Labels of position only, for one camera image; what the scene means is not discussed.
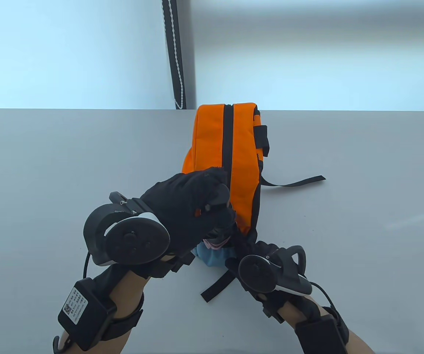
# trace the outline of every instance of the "black pole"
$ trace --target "black pole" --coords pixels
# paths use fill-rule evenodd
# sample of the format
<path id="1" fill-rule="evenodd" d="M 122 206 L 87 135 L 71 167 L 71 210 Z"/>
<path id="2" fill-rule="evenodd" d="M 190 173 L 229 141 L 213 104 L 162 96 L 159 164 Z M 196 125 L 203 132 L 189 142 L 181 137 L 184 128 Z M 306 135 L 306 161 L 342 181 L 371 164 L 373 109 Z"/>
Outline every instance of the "black pole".
<path id="1" fill-rule="evenodd" d="M 175 106 L 177 110 L 186 110 L 187 104 L 185 101 L 181 40 L 179 36 L 178 5 L 176 0 L 161 0 L 161 2 Z"/>

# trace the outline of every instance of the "blue cloth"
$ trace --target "blue cloth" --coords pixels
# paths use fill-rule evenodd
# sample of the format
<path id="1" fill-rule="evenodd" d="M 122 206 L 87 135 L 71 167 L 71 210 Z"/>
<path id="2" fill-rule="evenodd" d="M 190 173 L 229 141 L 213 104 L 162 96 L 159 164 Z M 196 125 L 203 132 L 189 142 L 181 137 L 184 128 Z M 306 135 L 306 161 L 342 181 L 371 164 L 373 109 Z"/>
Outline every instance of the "blue cloth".
<path id="1" fill-rule="evenodd" d="M 212 250 L 207 248 L 203 242 L 199 243 L 197 247 L 192 250 L 192 253 L 209 267 L 224 267 L 225 261 L 228 258 L 236 257 L 233 247 L 222 247 L 219 250 Z"/>

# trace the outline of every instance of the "backpack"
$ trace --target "backpack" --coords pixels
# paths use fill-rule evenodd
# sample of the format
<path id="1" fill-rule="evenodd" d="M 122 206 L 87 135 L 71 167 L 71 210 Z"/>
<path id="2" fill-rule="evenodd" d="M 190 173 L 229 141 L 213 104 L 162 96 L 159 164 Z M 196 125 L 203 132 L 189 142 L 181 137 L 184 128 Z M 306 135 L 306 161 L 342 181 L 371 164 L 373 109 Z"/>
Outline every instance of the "backpack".
<path id="1" fill-rule="evenodd" d="M 269 153 L 267 126 L 254 103 L 234 105 L 202 105 L 195 116 L 192 148 L 183 164 L 183 173 L 222 167 L 228 174 L 227 187 L 230 203 L 236 211 L 235 228 L 223 247 L 233 247 L 238 259 L 248 255 L 257 241 L 257 217 L 261 186 L 298 187 L 325 180 L 315 176 L 299 182 L 278 185 L 267 182 L 261 175 L 263 160 Z M 201 295 L 212 300 L 232 281 L 227 271 Z"/>

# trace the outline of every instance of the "forearm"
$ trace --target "forearm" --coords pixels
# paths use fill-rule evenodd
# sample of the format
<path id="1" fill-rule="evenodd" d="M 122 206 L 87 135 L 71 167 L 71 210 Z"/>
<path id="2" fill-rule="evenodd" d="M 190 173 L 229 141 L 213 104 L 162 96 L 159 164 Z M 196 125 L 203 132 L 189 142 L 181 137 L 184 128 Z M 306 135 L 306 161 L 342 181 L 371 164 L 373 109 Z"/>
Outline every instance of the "forearm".
<path id="1" fill-rule="evenodd" d="M 137 276 L 133 272 L 129 271 L 124 278 L 116 285 L 112 291 L 110 298 L 117 306 L 117 312 L 114 316 L 116 319 L 127 317 L 131 314 L 140 303 L 141 294 L 143 293 L 143 288 L 145 287 L 148 280 Z M 130 331 L 124 335 L 111 339 L 106 342 L 99 342 L 94 348 L 83 352 L 76 344 L 67 350 L 66 354 L 80 354 L 80 353 L 89 353 L 89 354 L 120 354 L 123 347 L 125 346 Z M 63 345 L 67 339 L 67 333 L 64 332 L 60 341 L 60 346 Z"/>
<path id="2" fill-rule="evenodd" d="M 310 296 L 307 296 L 307 298 L 316 303 L 316 301 L 313 300 Z M 318 305 L 318 308 L 320 310 L 320 315 L 324 316 L 329 314 L 320 305 Z M 297 323 L 306 320 L 305 316 L 289 302 L 286 302 L 285 305 L 278 311 L 278 313 L 288 324 L 292 326 L 292 328 L 295 328 Z M 370 347 L 362 339 L 360 339 L 351 331 L 348 344 L 346 344 L 346 350 L 348 351 L 348 354 L 375 354 L 374 351 L 372 351 L 372 349 L 370 349 Z"/>

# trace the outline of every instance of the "qr code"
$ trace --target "qr code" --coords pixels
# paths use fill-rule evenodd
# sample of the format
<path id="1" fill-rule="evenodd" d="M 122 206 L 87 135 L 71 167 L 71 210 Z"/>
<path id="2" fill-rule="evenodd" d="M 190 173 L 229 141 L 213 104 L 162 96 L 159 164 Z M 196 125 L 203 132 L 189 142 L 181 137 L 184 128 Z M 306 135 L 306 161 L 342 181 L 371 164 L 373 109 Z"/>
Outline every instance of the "qr code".
<path id="1" fill-rule="evenodd" d="M 65 308 L 63 310 L 64 310 L 64 312 L 66 312 L 67 315 L 69 315 L 73 309 L 71 307 L 69 307 L 68 304 L 66 304 Z"/>

